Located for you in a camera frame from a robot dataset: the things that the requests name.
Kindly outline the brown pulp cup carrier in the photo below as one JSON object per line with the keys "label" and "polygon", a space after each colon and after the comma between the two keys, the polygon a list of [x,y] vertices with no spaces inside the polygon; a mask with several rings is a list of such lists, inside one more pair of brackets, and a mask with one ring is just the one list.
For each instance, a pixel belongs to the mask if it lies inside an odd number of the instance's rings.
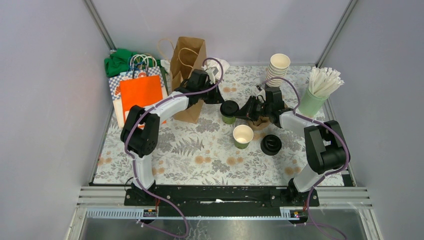
{"label": "brown pulp cup carrier", "polygon": [[261,131],[265,128],[267,128],[270,125],[270,119],[268,117],[260,117],[256,121],[248,120],[247,125],[253,130],[253,131]]}

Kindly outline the brown paper bag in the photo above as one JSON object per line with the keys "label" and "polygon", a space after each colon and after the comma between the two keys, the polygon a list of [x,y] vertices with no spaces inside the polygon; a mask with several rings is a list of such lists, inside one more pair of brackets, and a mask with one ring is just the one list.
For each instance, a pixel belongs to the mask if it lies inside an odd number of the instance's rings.
{"label": "brown paper bag", "polygon": [[[173,49],[172,58],[168,58],[162,49],[162,42],[167,41]],[[201,69],[203,61],[207,58],[206,42],[202,38],[180,36],[176,45],[168,38],[163,38],[157,43],[157,50],[163,59],[170,61],[171,89],[174,91],[183,80],[188,79],[195,69]],[[173,118],[178,121],[196,124],[198,122],[203,100],[188,109],[176,113]]]}

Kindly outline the green paper cup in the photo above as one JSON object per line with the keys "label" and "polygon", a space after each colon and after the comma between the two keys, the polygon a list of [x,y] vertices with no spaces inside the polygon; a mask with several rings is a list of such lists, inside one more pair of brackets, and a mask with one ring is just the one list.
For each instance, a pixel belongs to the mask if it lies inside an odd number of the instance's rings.
{"label": "green paper cup", "polygon": [[246,149],[253,140],[254,131],[248,125],[238,125],[232,132],[234,145],[238,149]]}
{"label": "green paper cup", "polygon": [[222,119],[223,123],[226,124],[226,125],[233,125],[236,121],[236,117],[234,117],[234,116],[222,115],[221,119]]}

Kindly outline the black cup lid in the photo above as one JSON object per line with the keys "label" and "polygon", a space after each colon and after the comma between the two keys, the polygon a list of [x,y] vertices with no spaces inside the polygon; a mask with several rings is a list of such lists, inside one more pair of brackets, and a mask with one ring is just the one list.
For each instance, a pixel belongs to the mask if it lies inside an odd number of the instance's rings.
{"label": "black cup lid", "polygon": [[233,100],[226,100],[220,106],[220,113],[223,117],[232,118],[234,114],[240,110],[237,102]]}

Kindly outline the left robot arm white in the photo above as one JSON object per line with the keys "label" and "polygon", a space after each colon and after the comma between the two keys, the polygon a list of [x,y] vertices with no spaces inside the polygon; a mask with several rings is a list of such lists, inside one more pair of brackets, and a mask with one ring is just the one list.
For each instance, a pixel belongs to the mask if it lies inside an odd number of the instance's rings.
{"label": "left robot arm white", "polygon": [[136,199],[144,206],[152,204],[155,183],[152,173],[152,152],[158,144],[160,125],[175,114],[203,101],[205,104],[222,104],[224,99],[218,85],[223,78],[212,79],[213,73],[195,69],[189,78],[165,99],[146,107],[131,107],[121,132],[124,151],[132,158],[133,183],[139,188]]}

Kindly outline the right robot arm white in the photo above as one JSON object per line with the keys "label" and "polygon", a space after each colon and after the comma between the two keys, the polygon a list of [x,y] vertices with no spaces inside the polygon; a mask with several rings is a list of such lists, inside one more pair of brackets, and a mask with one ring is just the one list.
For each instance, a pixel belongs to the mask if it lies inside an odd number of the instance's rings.
{"label": "right robot arm white", "polygon": [[232,115],[252,122],[267,117],[276,127],[304,138],[307,165],[294,177],[293,188],[286,193],[287,201],[293,206],[301,205],[307,199],[307,191],[326,176],[345,169],[350,161],[339,123],[334,120],[321,122],[297,113],[285,105],[278,87],[269,87],[264,96],[250,96]]}

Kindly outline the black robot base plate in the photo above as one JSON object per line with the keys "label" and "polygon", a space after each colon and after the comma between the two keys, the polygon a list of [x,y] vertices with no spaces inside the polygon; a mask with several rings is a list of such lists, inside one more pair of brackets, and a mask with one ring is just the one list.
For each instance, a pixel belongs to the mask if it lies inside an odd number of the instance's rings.
{"label": "black robot base plate", "polygon": [[291,183],[288,187],[153,184],[149,193],[131,184],[125,191],[124,205],[151,206],[156,211],[164,208],[181,216],[194,209],[234,211],[295,207],[303,211],[307,206],[318,207],[320,202],[316,190],[311,194],[298,193]]}

